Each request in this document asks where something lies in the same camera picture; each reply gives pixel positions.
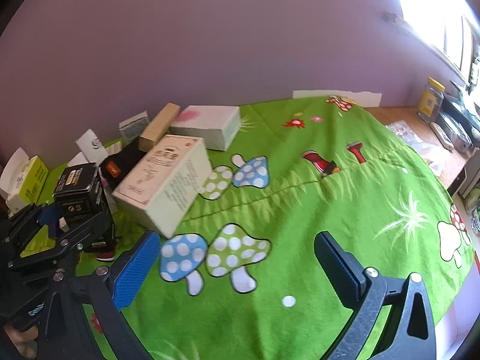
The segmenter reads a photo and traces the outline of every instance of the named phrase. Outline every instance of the plastic container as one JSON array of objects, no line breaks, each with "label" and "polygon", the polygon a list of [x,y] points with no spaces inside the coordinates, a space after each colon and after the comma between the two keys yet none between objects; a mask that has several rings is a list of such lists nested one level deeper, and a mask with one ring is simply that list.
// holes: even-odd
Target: plastic container
[{"label": "plastic container", "polygon": [[441,83],[432,77],[428,78],[417,109],[418,116],[428,124],[437,119],[442,106],[444,91],[445,87]]}]

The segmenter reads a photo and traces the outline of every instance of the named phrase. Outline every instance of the white remote control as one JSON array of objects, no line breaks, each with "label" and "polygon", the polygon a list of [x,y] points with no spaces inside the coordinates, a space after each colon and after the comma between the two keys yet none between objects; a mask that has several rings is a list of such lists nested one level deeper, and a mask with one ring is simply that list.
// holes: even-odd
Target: white remote control
[{"label": "white remote control", "polygon": [[453,151],[453,144],[450,138],[447,137],[445,134],[445,131],[442,130],[442,128],[436,124],[436,123],[430,123],[430,127],[437,136],[438,140],[440,143],[445,147],[445,149],[450,150],[451,152]]}]

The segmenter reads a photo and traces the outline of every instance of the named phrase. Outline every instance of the wooden desk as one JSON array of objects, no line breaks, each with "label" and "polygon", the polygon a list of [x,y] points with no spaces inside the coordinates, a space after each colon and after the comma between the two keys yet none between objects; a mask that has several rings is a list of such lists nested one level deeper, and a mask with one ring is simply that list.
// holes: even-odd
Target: wooden desk
[{"label": "wooden desk", "polygon": [[[378,107],[366,108],[365,110],[370,112],[375,119],[383,125],[393,123],[397,120],[405,120],[407,125],[410,126],[421,140],[442,147],[442,144],[430,126],[418,117],[416,107]],[[448,152],[448,156],[442,174],[440,175],[440,182],[445,188],[448,188],[471,156],[468,153],[461,154],[456,150],[453,150],[452,153],[446,149],[445,151]]]}]

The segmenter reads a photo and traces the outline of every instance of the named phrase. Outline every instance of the black box with gold label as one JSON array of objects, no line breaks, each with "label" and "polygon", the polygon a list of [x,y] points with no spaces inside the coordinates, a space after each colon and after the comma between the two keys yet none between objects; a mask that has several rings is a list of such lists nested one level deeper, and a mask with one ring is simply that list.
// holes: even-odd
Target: black box with gold label
[{"label": "black box with gold label", "polygon": [[[82,163],[66,168],[53,193],[70,229],[81,225],[99,212],[110,209],[103,191],[96,163]],[[91,245],[83,245],[85,252],[107,252],[115,249],[114,225]]]}]

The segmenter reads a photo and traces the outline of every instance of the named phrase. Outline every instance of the silver screw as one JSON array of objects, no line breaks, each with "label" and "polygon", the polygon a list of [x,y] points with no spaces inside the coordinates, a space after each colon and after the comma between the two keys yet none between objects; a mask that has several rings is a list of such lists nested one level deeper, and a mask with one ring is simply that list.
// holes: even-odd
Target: silver screw
[{"label": "silver screw", "polygon": [[422,281],[422,276],[414,272],[410,275],[410,279],[412,279],[412,281],[414,281],[415,283],[420,283]]},{"label": "silver screw", "polygon": [[378,271],[375,268],[372,268],[372,267],[365,269],[365,272],[371,278],[376,278],[378,276]]},{"label": "silver screw", "polygon": [[98,276],[103,276],[109,271],[109,268],[105,265],[99,266],[97,269],[95,269],[95,273]]},{"label": "silver screw", "polygon": [[53,275],[53,281],[62,281],[63,280],[63,272],[57,272]]}]

